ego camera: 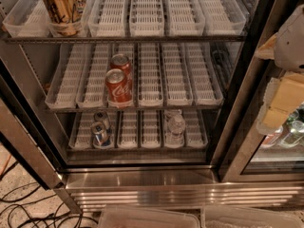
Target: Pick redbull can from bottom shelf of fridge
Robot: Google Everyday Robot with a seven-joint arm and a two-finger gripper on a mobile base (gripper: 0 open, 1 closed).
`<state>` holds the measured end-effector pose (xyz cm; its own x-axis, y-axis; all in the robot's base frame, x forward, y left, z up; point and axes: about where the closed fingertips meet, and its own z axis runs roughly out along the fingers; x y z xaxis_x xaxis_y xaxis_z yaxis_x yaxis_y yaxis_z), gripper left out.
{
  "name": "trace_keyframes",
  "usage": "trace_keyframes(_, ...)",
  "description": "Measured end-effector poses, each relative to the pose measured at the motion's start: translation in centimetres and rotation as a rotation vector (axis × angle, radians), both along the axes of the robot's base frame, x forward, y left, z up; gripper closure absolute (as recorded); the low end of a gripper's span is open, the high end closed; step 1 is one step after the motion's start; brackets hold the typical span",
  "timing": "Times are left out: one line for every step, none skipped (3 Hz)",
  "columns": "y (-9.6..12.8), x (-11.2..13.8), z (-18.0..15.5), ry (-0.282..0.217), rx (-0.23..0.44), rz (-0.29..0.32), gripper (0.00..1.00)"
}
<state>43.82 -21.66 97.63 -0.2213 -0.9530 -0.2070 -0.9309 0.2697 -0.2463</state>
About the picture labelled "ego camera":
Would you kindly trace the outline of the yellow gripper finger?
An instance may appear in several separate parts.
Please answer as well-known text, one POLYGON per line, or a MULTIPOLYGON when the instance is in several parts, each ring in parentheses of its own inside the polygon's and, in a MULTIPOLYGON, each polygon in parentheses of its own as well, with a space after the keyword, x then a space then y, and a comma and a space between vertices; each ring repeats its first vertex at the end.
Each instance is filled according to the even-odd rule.
POLYGON ((275 58, 276 37, 277 37, 277 34, 275 33, 262 46, 260 46, 256 50, 255 56, 258 59, 274 60, 274 58, 275 58))
POLYGON ((287 73, 280 79, 272 78, 265 90, 265 112, 261 122, 269 128, 278 129, 303 102, 303 74, 287 73))

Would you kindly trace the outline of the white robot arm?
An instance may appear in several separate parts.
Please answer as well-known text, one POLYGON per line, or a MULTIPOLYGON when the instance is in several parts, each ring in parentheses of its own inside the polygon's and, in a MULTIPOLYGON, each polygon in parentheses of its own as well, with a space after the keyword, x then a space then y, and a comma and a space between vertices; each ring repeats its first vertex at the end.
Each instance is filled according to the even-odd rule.
POLYGON ((304 5, 298 6, 255 56, 273 60, 286 71, 281 78, 272 78, 263 96, 257 115, 256 128, 260 134, 273 133, 288 116, 304 102, 304 5))

